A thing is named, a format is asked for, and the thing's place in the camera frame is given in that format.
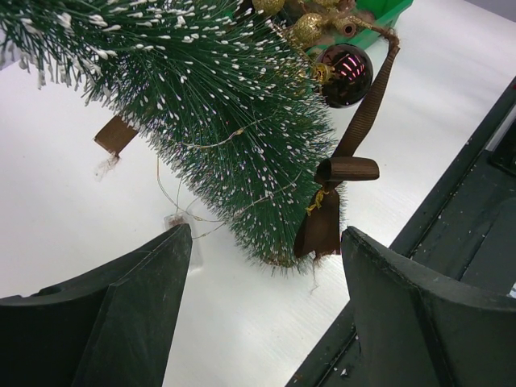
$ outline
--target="black plastic tray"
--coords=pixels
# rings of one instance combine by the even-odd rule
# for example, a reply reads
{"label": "black plastic tray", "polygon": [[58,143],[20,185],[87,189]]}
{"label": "black plastic tray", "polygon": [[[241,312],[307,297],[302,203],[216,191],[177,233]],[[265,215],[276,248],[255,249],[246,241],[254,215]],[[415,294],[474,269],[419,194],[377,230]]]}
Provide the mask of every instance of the black plastic tray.
{"label": "black plastic tray", "polygon": [[[393,241],[392,250],[458,281],[509,293],[516,273],[516,261],[508,259],[508,252],[516,252],[516,241],[506,233],[507,224],[516,223],[510,200],[516,197],[516,123],[494,152],[485,149],[515,107],[516,78]],[[488,264],[493,255],[497,263]],[[367,386],[349,305],[287,384],[300,385]]]}

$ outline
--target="shiny ornament ball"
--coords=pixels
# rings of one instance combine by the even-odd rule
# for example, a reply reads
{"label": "shiny ornament ball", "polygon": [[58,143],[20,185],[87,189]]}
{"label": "shiny ornament ball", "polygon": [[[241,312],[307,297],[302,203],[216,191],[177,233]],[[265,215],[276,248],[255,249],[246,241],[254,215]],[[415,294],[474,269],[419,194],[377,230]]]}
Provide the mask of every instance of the shiny ornament ball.
{"label": "shiny ornament ball", "polygon": [[325,6],[329,8],[331,6],[336,6],[340,3],[340,0],[312,0],[314,3],[319,4],[320,6]]}
{"label": "shiny ornament ball", "polygon": [[355,105],[371,87],[371,59],[357,46],[346,43],[330,46],[321,52],[317,63],[332,69],[331,78],[320,88],[329,107]]}
{"label": "shiny ornament ball", "polygon": [[285,5],[285,0],[252,0],[255,10],[262,10],[266,16],[274,16]]}
{"label": "shiny ornament ball", "polygon": [[310,46],[323,36],[324,18],[318,14],[304,14],[293,25],[293,36],[304,46]]}

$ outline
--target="white surface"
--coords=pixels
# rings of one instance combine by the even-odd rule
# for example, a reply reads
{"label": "white surface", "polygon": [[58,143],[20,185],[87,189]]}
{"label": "white surface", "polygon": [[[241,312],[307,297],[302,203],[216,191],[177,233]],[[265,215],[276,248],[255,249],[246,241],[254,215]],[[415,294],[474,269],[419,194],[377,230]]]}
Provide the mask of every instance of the white surface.
{"label": "white surface", "polygon": [[[462,0],[415,0],[399,20],[402,51],[377,123],[358,151],[381,178],[347,188],[348,223],[390,244],[516,70],[516,24]],[[383,42],[370,48],[378,68]],[[163,231],[175,208],[140,139],[99,182],[92,138],[111,114],[63,85],[36,89],[0,72],[0,297],[75,277]],[[342,135],[354,110],[334,112]],[[165,170],[173,198],[178,181]],[[181,192],[181,205],[193,199]],[[212,218],[199,202],[192,211]],[[198,223],[197,232],[213,225]],[[312,276],[250,266],[226,228],[198,240],[203,267],[186,283],[165,386],[282,386],[347,301],[338,257]]]}

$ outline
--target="brown ribbon bow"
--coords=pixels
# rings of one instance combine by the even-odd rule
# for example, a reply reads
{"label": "brown ribbon bow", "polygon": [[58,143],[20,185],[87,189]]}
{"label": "brown ribbon bow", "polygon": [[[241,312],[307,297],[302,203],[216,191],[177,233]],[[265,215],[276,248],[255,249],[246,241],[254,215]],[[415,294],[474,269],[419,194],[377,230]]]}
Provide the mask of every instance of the brown ribbon bow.
{"label": "brown ribbon bow", "polygon": [[358,18],[352,18],[352,22],[384,36],[389,41],[389,53],[333,155],[317,167],[314,180],[322,187],[312,197],[296,235],[293,252],[297,258],[311,252],[315,252],[315,259],[340,254],[340,200],[336,188],[344,181],[369,181],[380,176],[374,160],[353,155],[377,117],[394,58],[399,52],[399,40],[390,30],[372,26]]}

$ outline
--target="miniature christmas tree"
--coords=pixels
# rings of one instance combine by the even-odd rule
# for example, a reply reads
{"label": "miniature christmas tree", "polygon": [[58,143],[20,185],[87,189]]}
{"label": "miniature christmas tree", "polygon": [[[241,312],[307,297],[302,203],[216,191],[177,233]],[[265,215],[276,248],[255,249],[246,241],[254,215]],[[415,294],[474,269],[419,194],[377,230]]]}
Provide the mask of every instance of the miniature christmas tree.
{"label": "miniature christmas tree", "polygon": [[6,0],[0,26],[40,85],[84,86],[145,136],[238,244],[302,271],[293,254],[330,143],[305,59],[270,20],[227,0]]}

